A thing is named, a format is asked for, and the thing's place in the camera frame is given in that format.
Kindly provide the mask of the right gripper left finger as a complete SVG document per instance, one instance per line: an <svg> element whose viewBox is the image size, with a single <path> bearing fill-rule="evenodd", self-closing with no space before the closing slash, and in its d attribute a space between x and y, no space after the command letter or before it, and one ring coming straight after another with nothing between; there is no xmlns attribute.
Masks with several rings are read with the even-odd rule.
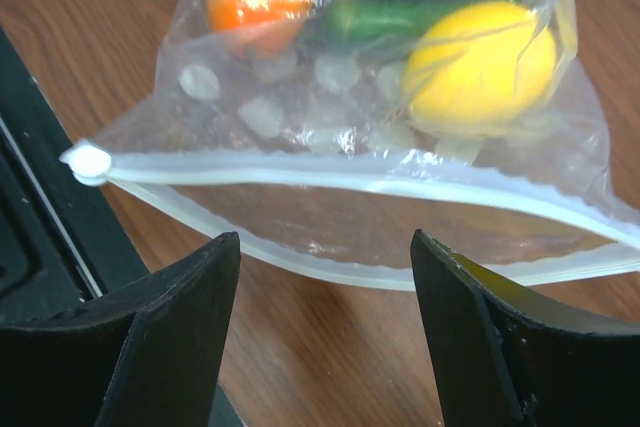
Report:
<svg viewBox="0 0 640 427"><path fill-rule="evenodd" d="M236 233L46 319L1 330L5 426L236 426L218 384Z"/></svg>

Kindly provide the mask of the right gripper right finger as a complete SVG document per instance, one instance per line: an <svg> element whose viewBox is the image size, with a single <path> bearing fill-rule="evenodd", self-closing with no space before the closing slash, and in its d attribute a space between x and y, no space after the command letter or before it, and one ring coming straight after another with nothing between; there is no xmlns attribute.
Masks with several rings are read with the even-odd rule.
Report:
<svg viewBox="0 0 640 427"><path fill-rule="evenodd" d="M638 425L638 324L539 294L421 230L410 256L445 425Z"/></svg>

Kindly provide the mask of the yellow fake lemon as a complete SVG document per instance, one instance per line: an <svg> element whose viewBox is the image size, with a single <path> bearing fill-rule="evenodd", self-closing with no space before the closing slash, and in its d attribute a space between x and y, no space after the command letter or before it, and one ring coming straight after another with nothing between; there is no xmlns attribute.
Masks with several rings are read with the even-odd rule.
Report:
<svg viewBox="0 0 640 427"><path fill-rule="evenodd" d="M533 107L552 84L553 33L520 4L462 7L429 27L401 77L407 115L422 130L495 135Z"/></svg>

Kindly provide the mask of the polka dot zip bag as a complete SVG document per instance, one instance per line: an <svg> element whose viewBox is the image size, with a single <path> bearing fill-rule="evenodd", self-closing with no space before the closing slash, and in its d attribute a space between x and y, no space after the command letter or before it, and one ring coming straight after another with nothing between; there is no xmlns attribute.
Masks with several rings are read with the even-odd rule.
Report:
<svg viewBox="0 0 640 427"><path fill-rule="evenodd" d="M421 36L337 43L315 0L270 56L231 52L206 0L179 0L151 94L61 161L208 236L326 281L410 290L423 230L524 285L636 271L639 212L613 192L610 137L578 59L575 0L502 0L556 40L547 95L495 135L422 130L401 77ZM495 0L473 0L473 3Z"/></svg>

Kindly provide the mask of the green fake chili pepper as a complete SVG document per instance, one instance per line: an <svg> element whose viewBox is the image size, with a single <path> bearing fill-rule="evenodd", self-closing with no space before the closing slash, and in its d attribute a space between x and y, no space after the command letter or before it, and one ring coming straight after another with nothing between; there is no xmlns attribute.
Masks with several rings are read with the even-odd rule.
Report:
<svg viewBox="0 0 640 427"><path fill-rule="evenodd" d="M473 0L334 0L325 14L328 34L344 45L421 36Z"/></svg>

